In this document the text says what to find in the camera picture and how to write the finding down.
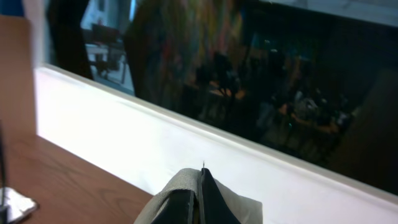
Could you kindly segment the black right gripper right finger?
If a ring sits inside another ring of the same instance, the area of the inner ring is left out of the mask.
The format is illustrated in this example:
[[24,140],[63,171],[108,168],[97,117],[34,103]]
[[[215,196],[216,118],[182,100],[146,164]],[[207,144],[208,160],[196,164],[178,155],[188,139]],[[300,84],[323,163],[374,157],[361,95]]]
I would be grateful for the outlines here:
[[211,172],[200,171],[198,184],[200,224],[240,224],[228,208]]

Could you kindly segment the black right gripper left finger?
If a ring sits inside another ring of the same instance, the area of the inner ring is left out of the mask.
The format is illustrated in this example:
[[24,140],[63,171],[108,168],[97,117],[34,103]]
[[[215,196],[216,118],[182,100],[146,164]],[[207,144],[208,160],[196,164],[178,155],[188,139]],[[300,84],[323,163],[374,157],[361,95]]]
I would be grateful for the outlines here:
[[194,191],[174,190],[151,224],[194,224],[194,210]]

